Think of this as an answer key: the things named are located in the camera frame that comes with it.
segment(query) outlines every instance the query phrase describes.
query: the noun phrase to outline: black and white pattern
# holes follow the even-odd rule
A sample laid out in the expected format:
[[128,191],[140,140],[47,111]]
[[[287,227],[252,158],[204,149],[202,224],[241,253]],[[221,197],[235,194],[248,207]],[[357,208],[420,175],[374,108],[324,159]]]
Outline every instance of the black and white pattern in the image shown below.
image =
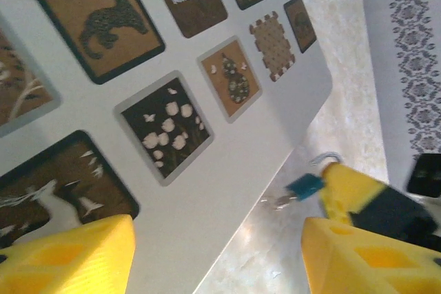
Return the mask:
[[389,7],[414,158],[421,153],[440,153],[441,77],[429,2],[391,0]]

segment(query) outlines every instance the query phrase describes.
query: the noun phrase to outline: bird silhouette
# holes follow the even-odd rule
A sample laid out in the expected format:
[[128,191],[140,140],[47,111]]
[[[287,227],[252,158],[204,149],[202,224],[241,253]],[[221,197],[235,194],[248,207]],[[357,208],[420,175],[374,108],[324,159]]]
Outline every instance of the bird silhouette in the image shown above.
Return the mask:
[[11,232],[13,229],[15,229],[15,224],[0,229],[0,237],[4,237],[9,232]]
[[93,151],[87,151],[85,152],[82,156],[80,156],[80,158],[85,158],[86,156],[90,156],[92,155],[94,152]]
[[79,198],[79,200],[80,200],[81,204],[83,205],[83,207],[86,210],[86,212],[85,212],[83,217],[89,215],[91,211],[93,211],[95,209],[98,209],[98,208],[101,208],[101,207],[104,206],[104,204],[93,202],[92,200],[86,198],[85,196],[81,196]]
[[93,165],[96,162],[96,157],[92,158],[89,162],[89,165]]
[[99,165],[98,167],[96,167],[96,169],[92,171],[92,173],[97,178],[103,177],[103,173],[104,173],[103,165]]

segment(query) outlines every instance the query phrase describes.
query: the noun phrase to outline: floor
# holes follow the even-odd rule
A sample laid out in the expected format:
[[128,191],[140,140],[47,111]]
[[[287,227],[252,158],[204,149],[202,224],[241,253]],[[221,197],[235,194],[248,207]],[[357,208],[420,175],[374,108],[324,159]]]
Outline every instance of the floor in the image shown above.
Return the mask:
[[267,191],[195,293],[309,293],[300,251],[303,220],[319,216],[315,197],[275,211],[271,202],[336,151],[345,163],[388,181],[362,0],[304,0],[333,76],[333,91]]

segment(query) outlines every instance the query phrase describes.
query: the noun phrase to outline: white panel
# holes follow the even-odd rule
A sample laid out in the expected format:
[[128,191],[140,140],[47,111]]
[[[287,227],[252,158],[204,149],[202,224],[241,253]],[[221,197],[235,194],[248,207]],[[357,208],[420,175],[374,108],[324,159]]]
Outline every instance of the white panel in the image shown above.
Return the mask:
[[[0,0],[0,11],[61,95],[61,106],[0,139],[0,175],[76,129],[84,129],[141,205],[127,293],[191,293],[284,163],[331,90],[319,44],[301,54],[283,10],[264,0],[246,11],[223,0],[228,20],[183,37],[163,0],[141,0],[166,43],[161,55],[93,84],[35,0]],[[269,79],[249,24],[273,10],[296,55]],[[237,35],[263,95],[234,123],[220,110],[196,58]],[[214,142],[168,187],[161,187],[116,121],[113,109],[173,70],[186,78]]]

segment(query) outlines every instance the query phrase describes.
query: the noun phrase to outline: butterfly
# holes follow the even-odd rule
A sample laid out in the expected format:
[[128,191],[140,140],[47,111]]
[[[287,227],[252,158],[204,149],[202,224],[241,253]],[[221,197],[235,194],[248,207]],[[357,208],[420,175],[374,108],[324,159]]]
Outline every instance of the butterfly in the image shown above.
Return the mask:
[[152,114],[152,115],[144,114],[145,122],[154,122],[155,116],[156,116],[156,114]]

